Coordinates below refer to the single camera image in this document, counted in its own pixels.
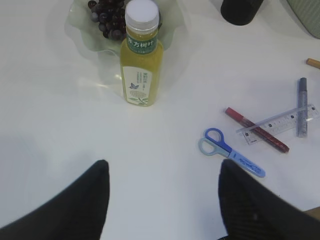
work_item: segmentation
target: pencil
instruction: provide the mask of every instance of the pencil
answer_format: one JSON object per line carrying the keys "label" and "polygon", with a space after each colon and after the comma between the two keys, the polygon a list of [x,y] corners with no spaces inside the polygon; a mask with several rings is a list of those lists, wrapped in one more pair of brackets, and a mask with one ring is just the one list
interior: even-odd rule
{"label": "pencil", "polygon": [[308,64],[308,65],[310,65],[312,67],[320,69],[320,61],[314,60],[312,58],[308,58],[306,60],[306,64]]}
{"label": "pencil", "polygon": [[[247,118],[245,118],[240,113],[236,112],[230,107],[227,108],[225,113],[245,128],[250,128],[256,125],[255,123],[248,120]],[[267,131],[263,130],[261,127],[253,128],[251,129],[251,131],[258,135],[260,138],[262,138],[262,140],[264,140],[266,143],[270,144],[272,147],[279,150],[280,152],[285,154],[289,152],[290,148],[287,145],[285,145],[283,142],[272,136]]]}

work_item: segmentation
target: bottle label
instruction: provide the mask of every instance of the bottle label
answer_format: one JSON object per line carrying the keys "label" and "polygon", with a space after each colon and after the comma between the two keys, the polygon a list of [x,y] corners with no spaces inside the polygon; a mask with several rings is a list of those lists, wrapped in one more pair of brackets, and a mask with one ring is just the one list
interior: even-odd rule
{"label": "bottle label", "polygon": [[134,39],[128,33],[126,34],[126,42],[131,51],[136,54],[149,54],[152,53],[157,48],[158,35],[155,35],[153,38],[147,41],[140,41]]}
{"label": "bottle label", "polygon": [[148,105],[152,72],[139,67],[124,66],[126,100],[131,104]]}

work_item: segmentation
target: black cup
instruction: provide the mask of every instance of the black cup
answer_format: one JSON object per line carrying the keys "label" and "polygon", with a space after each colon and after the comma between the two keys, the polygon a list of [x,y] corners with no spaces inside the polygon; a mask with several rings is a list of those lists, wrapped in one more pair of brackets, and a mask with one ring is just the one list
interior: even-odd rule
{"label": "black cup", "polygon": [[234,25],[246,25],[254,19],[264,0],[224,0],[221,15]]}

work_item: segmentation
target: green tea bottle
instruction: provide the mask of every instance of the green tea bottle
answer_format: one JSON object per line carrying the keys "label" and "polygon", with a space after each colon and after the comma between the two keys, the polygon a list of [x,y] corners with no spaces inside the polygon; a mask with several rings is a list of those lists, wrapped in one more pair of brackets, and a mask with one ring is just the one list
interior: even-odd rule
{"label": "green tea bottle", "polygon": [[123,95],[128,103],[147,107],[156,99],[164,52],[158,40],[158,6],[152,0],[131,0],[125,22],[120,50]]}

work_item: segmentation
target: clear plastic ruler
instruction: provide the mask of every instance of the clear plastic ruler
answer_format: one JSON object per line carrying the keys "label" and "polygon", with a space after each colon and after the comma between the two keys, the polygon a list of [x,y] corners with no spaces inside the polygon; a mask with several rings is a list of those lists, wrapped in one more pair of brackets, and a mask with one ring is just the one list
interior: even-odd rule
{"label": "clear plastic ruler", "polygon": [[313,104],[309,104],[306,107],[294,108],[290,111],[283,112],[279,115],[273,116],[266,120],[257,122],[254,126],[248,128],[241,128],[237,130],[237,133],[242,133],[245,140],[249,145],[257,143],[262,140],[251,130],[254,128],[262,128],[271,135],[275,136],[277,134],[283,133],[290,129],[297,127],[298,112],[303,111],[307,108],[307,122],[314,119],[320,118],[320,113]]}

